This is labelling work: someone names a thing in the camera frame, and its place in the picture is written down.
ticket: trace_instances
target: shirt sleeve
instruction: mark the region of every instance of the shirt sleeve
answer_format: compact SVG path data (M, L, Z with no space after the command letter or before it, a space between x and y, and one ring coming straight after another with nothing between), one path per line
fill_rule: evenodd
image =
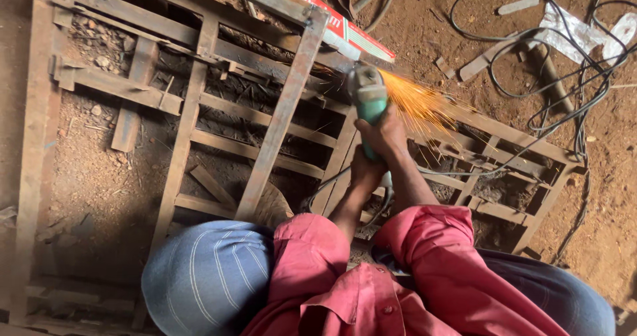
M376 244L411 268L429 311L460 333L567 335L486 266L473 247L467 207L405 209L377 233Z
M268 303L330 291L345 273L350 244L329 219L299 214L275 231L275 266Z

